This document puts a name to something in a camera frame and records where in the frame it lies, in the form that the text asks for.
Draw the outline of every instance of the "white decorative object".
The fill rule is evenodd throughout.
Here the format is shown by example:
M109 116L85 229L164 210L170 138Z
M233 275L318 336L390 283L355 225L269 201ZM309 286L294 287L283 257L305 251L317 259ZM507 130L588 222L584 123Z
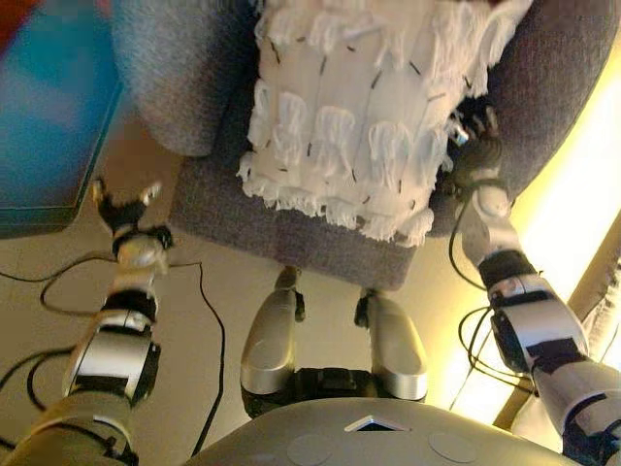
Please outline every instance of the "white decorative object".
M244 191L420 245L447 119L487 92L532 0L284 0L264 7Z

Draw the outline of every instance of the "black cable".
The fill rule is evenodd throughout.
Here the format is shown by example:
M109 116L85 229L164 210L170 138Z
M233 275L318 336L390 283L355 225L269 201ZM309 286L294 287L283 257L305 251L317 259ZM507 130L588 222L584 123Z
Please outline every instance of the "black cable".
M73 317L91 317L92 314L94 313L88 313L88 312L82 312L82 311L69 311L69 310L65 310L65 309L61 309L58 308L56 306L51 305L50 303L48 303L48 301L46 300L46 296L50 290L50 288L62 277L62 275L69 271L70 269L77 267L85 262L90 262L93 260L102 260L102 261L107 261L107 262L115 262L112 259L106 258L106 257L101 257L101 256L93 256L88 255L88 256L83 256L81 258L78 258L74 261L72 261L71 263L69 263L67 266L63 267L62 269L46 276L40 279L25 279L22 277L16 277L16 276L12 276L10 274L5 274L5 273L1 273L1 275L5 278L11 279L11 280L15 280L18 282L25 282L25 283L42 283L45 281L48 281L46 283L46 285L44 286L44 288L41 291L41 294L39 295L39 301L41 303L41 305L44 307L44 309L46 309L47 311L56 313L56 314L61 314L63 316L73 316ZM215 418L215 414L217 412L217 409L220 405L220 401L222 400L222 396L224 394L224 355L225 355L225 351L226 351L226 329L224 327L224 323L222 322L222 319L220 318L219 314L217 313L217 311L215 310L215 307L212 305L212 303L210 303L209 299L207 298L207 295L205 293L205 290L203 288L203 278L204 278L204 269L203 269L203 263L202 262L188 262L188 263L181 263L181 264L171 264L171 268L179 268L179 267L190 267L190 266L198 266L199 270L200 270L200 278L199 278L199 289L201 291L201 296L203 298L203 301L205 302L205 304L210 308L210 310L212 311L213 316L215 317L218 326L220 328L220 335L221 335L221 343L220 343L220 361L219 361L219 376L218 376L218 392L217 395L215 397L215 400L213 401L212 407L210 408L210 411L208 413L207 419L205 421L205 424L203 426L203 429L201 430L201 433L199 435L199 438L196 442L196 446L194 447L194 451L192 452L192 456L196 455L202 448L204 442L205 442L205 438L207 437L207 434L209 433L209 430L212 426L212 422L213 419ZM35 366L32 368L32 370L30 371L30 373L28 374L28 381L27 381L27 389L28 389L28 396L30 397L30 400L33 402L33 404L39 408L40 410L44 410L45 406L43 405L43 403L41 403L41 401L37 398L35 392L34 392L34 387L33 387L33 382L34 382L34 376L38 370L38 368L50 357L52 357L51 355L48 356L49 351L41 351L40 353L37 354L33 354L31 356L28 356L28 358L26 358L27 360L23 360L23 361L19 361L18 365L16 365L15 369L10 371L10 374L8 374L8 377L6 377L6 379L8 379L19 367L21 367L22 365L26 364L27 362L36 359L37 357L41 357L41 359L39 361L37 361L37 363L35 364ZM4 383L6 383L6 381L3 380L0 381L0 389L2 388L2 386L4 385ZM10 441L6 441L5 439L0 439L0 443L5 443L7 448L14 448L15 444L13 442Z
M459 325L457 327L457 336L459 337L459 343L461 344L462 348L464 349L464 351L466 353L468 353L468 346L466 345L466 342L464 340L464 324L466 323L466 320L468 320L468 318L470 318L474 314L480 313L481 311L484 311L486 309L488 309L488 306L484 306L482 308L478 308L478 309L475 309L473 311L470 311L465 316L463 316L462 319L459 321ZM496 374L500 374L502 376L515 377L515 378L520 379L520 380L529 380L530 379L528 376L525 376L523 374L513 374L513 373L510 373L510 372L504 372L504 371L501 371L499 369L496 369L495 367L492 367L491 365L487 364L485 361L481 360L480 358L478 358L474 354L470 354L469 362L471 360L474 362L474 364L480 364L481 366L489 369L490 371L493 371Z
M476 337L478 335L478 331L480 330L480 327L483 323L483 321L485 320L485 318L489 315L489 313L491 313L493 310L492 308L488 308L487 311L483 314L483 316L481 316L481 318L478 320L478 323L476 324L476 328L474 329L474 333L473 333L473 338L471 339L470 345L468 347L468 361L471 365L471 368L473 368L474 370L476 370L477 372L484 374L488 377L491 377L492 379L498 381L498 382L502 382L505 383L507 385L510 385L514 388L517 388L520 391L523 391L525 393L529 393L529 394L533 394L534 391L529 389L529 388L525 388L519 384L516 383L512 383L509 381L506 381L505 379L502 379L500 377L495 376L494 374L490 374L489 372L485 371L484 369L481 369L480 367L477 367L474 360L473 360L473 347L474 347L474 341L476 340Z
M4 277L5 279L14 280L16 282L22 282L22 283L43 283L43 282L47 282L48 280L55 279L59 277L60 275L64 274L65 272L67 272L68 270L73 269L76 265L80 265L84 262L88 262L89 260L98 259L98 260L104 260L106 262L115 262L115 260L110 259L108 257L103 257L101 255L94 255L94 254L95 253L93 252L89 252L85 255L82 255L78 257L77 259L74 259L73 261L71 261L69 264L56 270L55 272L52 272L51 274L47 276L40 277L39 279L27 279L25 277L18 277L15 275L7 274L6 272L0 272L0 277Z
M9 370L4 374L4 376L2 376L2 379L0 379L0 391L2 391L2 389L4 388L4 385L7 384L9 379L21 367L25 366L30 361L34 361L35 359L38 359L40 357L43 357L43 356L49 354L50 352L59 351L59 350L68 350L68 349L46 349L46 350L43 350L43 351L37 351L37 352L34 352L34 353L30 354L29 356L26 356L26 357L22 358L18 362L16 362L13 366L11 366L11 368L9 368ZM7 440L7 439L5 439L3 437L0 437L0 447L4 447L5 449L15 449L16 443L12 442L10 440Z
M5 439L4 437L0 437L0 447L3 449L16 449L17 444Z
M59 273L54 273L51 275L51 278L49 279L49 281L46 283L46 285L41 290L41 293L39 294L39 303L41 304L41 306L46 311L50 311L51 313L55 313L55 314L60 314L62 316L91 318L92 315L95 313L85 312L85 311L70 311L70 310L59 308L57 306L50 304L46 300L46 296L48 295L49 289L64 275L65 272L69 271L70 269L73 269L74 267L82 265L86 262L91 262L93 260L101 260L104 262L115 262L112 259L109 259L107 257L101 257L101 256L87 256L87 257L82 257L82 258L74 260L68 266L64 267L61 271L59 271Z
M604 353L602 354L602 359L600 359L600 362L604 361L606 355L608 354L608 352L610 351L610 348L612 348L612 344L614 343L614 341L617 339L617 335L619 334L619 325L621 325L621 322L617 323L616 328L614 329L614 333L612 334L612 338L610 339L610 341L608 342L608 345L605 347Z
M30 369L30 372L28 373L28 379L26 379L26 391L28 392L28 398L39 411L45 411L46 406L39 400L39 397L35 393L34 379L37 371L46 361L54 359L56 357L69 355L74 350L74 348L75 347L50 351L48 354L41 356Z
M480 285L474 280L469 279L466 276L466 274L464 274L459 269L459 267L457 267L457 263L455 262L455 257L453 256L453 247L455 244L455 237L457 236L457 231L459 230L459 226L462 223L462 218L464 218L464 214L466 213L466 210L470 206L470 201L471 201L471 198L469 198L468 201L464 204L462 212L459 213L459 216L457 217L457 221L455 221L455 226L453 226L453 230L450 233L450 240L448 240L448 260L450 260L450 265L453 267L453 270L455 271L455 273L459 275L465 282L471 284L476 289L480 289L481 291L487 291L485 286Z
M486 309L488 309L488 306L485 306L484 308L475 309L474 311L470 311L467 314L467 316L473 316L475 313L478 313L478 312L486 310ZM465 321L464 318L462 318L462 322L460 322L460 325L463 325L463 321ZM481 355L481 352L483 351L483 347L487 343L487 339L488 338L489 338L489 333L487 335L485 335L485 338L483 339L483 343L479 347L478 352L476 354L477 356ZM470 364L470 359L469 358L468 358L468 362L469 362L469 365L470 365L470 367L468 368L468 374L466 374L466 377L464 378L464 381L462 382L462 386L459 387L459 390L457 391L457 394L453 398L453 401L450 403L450 406L448 407L449 411L453 411L453 408L455 407L455 403L457 403L457 400L459 399L459 395L461 395L462 391L464 391L464 388L466 387L466 383L468 383L468 379L470 378L470 375L474 371L474 366L472 364Z
M198 267L199 267L199 270L201 271L201 275L199 279L201 296L203 296L203 301L205 301L205 304L207 304L207 306L212 311L212 314L217 320L218 326L220 327L220 370L219 370L219 375L218 375L217 395L207 415L207 419L205 420L205 424L203 425L203 430L201 430L201 434L199 435L198 440L196 441L196 446L194 447L192 456L195 456L196 454L198 454L201 448L203 447L203 444L205 443L205 438L207 437L210 427L212 426L213 418L215 417L217 408L220 405L220 400L222 399L222 395L224 394L224 352L226 350L226 330L224 328L224 323L222 322L222 319L218 315L215 308L210 303L209 299L207 299L205 290L203 289L203 263L199 262Z

